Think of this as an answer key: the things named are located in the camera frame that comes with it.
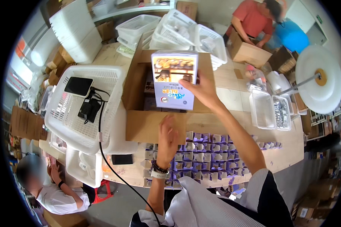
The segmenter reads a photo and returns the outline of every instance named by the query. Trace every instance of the work table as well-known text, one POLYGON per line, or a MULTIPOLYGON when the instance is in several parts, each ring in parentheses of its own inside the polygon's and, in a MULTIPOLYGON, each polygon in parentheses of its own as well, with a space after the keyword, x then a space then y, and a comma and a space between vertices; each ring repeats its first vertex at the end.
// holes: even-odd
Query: work table
MULTIPOLYGON (((102 47, 92 65, 117 65, 121 66, 127 74, 131 59, 123 57, 116 52, 119 43, 107 44, 102 47)), ((238 79, 234 69, 239 69, 244 73, 244 64, 232 62, 228 57, 228 62, 214 71, 214 80, 217 94, 221 101, 226 105, 232 115, 239 121, 250 135, 258 136, 261 142, 281 142, 281 149, 269 149, 263 151, 267 168, 276 173, 297 162, 303 160, 303 131, 300 118, 292 121, 290 131, 263 130, 252 126, 249 92, 246 90, 246 80, 238 79)), ((187 131, 197 133, 208 133, 209 129, 215 134, 227 134, 226 129, 213 114, 187 113, 187 131)), ((112 165, 113 169, 130 185, 144 187, 143 170, 141 162, 145 158, 144 144, 139 144, 138 152, 133 154, 134 164, 132 165, 112 165)), ((251 174, 245 176, 235 176, 224 178, 213 182, 201 180, 205 187, 221 187, 231 184, 238 184, 249 181, 251 174)), ((104 179, 123 183, 115 174, 105 173, 104 179)))

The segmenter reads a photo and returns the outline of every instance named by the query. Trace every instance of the red shirt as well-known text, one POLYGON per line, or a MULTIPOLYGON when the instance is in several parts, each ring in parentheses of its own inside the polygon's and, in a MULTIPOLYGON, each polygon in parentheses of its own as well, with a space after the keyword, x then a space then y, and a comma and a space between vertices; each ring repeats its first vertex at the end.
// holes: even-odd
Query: red shirt
MULTIPOLYGON (((241 21, 246 34, 257 37, 263 31, 265 34, 271 35, 273 34, 273 21, 260 14, 257 4, 253 0, 245 0, 232 15, 241 21)), ((230 25, 226 31, 227 36, 230 36, 232 29, 233 27, 230 25)))

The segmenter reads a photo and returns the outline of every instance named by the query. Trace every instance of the black charger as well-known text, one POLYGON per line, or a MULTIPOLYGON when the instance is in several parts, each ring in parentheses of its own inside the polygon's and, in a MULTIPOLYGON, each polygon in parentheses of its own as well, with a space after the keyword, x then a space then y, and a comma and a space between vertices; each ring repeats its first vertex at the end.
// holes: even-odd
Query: black charger
POLYGON ((89 95, 83 101, 80 111, 78 112, 77 116, 85 120, 84 124, 87 122, 93 123, 97 112, 100 110, 101 104, 99 102, 101 102, 101 100, 92 98, 94 94, 95 91, 91 89, 89 95))

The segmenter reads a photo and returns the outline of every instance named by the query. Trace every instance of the white watch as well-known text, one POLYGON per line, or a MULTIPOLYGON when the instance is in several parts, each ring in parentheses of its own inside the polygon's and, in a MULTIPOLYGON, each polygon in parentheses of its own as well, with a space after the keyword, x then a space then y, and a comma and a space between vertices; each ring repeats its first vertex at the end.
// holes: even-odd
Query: white watch
POLYGON ((167 174, 166 173, 159 173, 159 172, 155 171, 154 169, 152 169, 152 174, 150 176, 158 178, 158 179, 165 179, 167 174))

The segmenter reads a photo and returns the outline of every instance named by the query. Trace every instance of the blue barrel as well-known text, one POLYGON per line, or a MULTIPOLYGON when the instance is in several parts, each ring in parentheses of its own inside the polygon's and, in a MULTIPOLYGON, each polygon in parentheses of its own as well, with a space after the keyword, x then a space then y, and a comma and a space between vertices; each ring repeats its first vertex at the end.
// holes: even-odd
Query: blue barrel
POLYGON ((275 27, 275 34, 290 51, 301 53, 309 45, 307 35, 293 21, 282 22, 275 27))

